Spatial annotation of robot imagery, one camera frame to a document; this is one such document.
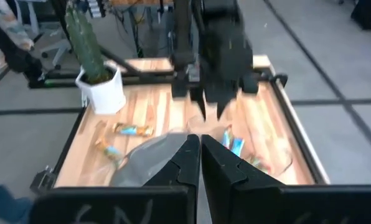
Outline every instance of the cactus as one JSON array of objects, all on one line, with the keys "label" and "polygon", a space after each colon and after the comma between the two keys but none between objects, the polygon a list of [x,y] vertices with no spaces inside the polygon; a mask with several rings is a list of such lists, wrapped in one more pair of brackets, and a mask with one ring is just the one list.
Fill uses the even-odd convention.
[{"label": "cactus", "polygon": [[92,25],[87,21],[85,13],[72,1],[67,3],[65,21],[73,51],[85,70],[87,79],[84,81],[89,84],[108,81],[111,77],[104,67]]}]

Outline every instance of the gray floor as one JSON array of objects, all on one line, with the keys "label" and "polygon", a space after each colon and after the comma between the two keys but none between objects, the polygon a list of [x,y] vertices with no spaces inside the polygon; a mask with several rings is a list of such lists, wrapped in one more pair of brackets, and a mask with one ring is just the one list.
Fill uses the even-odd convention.
[{"label": "gray floor", "polygon": [[[346,99],[371,99],[371,32],[361,31],[349,19],[350,5],[338,6],[335,0],[271,2]],[[263,0],[240,4],[255,53],[267,54],[277,72],[289,75],[286,92],[291,100],[336,100]],[[124,58],[131,57],[112,17],[94,20],[93,26],[100,43]],[[43,37],[36,48],[53,41],[53,37]],[[63,68],[77,66],[67,55]],[[80,106],[76,88],[28,90],[26,84],[22,75],[13,72],[0,81],[0,111]],[[357,118],[336,102],[295,106],[333,184],[371,184],[371,135],[361,128],[366,125],[371,131],[371,105],[365,100],[352,102]],[[32,196],[29,184],[34,174],[57,162],[76,117],[75,113],[0,116],[0,184],[6,184],[15,196]]]}]

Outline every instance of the wooden surface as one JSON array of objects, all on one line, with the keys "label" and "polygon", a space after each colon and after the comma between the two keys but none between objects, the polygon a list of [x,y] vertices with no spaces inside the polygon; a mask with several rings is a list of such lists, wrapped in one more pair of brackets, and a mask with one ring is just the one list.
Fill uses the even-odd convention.
[{"label": "wooden surface", "polygon": [[[269,67],[266,56],[254,56],[255,67]],[[170,69],[167,59],[131,60],[140,69]],[[113,123],[151,125],[155,136],[170,130],[188,130],[196,134],[214,134],[212,129],[232,123],[234,135],[244,138],[242,158],[252,154],[262,157],[272,167],[275,178],[285,184],[313,184],[306,162],[289,126],[281,112],[272,87],[260,84],[257,96],[239,95],[230,103],[220,122],[208,117],[207,125],[201,125],[200,112],[189,98],[173,100],[170,85],[126,86],[126,106],[113,116],[97,116],[90,106],[87,108],[77,134],[62,166],[55,187],[106,186],[115,168],[109,160],[94,147],[102,133]],[[214,116],[214,106],[208,106],[208,115]],[[129,153],[149,138],[136,136],[115,136],[109,142],[123,153]],[[280,170],[293,163],[284,173]]]},{"label": "wooden surface", "polygon": [[[172,3],[173,0],[163,0],[164,4]],[[112,6],[132,5],[132,4],[159,4],[159,0],[110,0]]]}]

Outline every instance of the white pot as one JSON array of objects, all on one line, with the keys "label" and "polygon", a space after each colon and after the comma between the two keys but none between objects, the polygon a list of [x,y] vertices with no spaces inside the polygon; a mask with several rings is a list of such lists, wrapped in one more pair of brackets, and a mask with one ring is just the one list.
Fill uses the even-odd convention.
[{"label": "white pot", "polygon": [[105,61],[104,65],[114,72],[114,77],[104,83],[89,85],[81,81],[85,74],[83,67],[80,67],[80,73],[75,80],[76,86],[90,100],[95,114],[115,114],[126,103],[126,97],[123,93],[122,75],[118,66],[112,61]]}]

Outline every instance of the potted cactus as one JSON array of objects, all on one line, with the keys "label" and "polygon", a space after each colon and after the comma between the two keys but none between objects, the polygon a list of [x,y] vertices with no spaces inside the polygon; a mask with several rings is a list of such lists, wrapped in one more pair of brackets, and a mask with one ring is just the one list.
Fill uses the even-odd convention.
[{"label": "potted cactus", "polygon": [[103,60],[92,25],[73,1],[67,3],[65,21],[81,65],[76,85],[87,95],[96,114],[115,114],[126,103],[120,69],[114,62]]}]

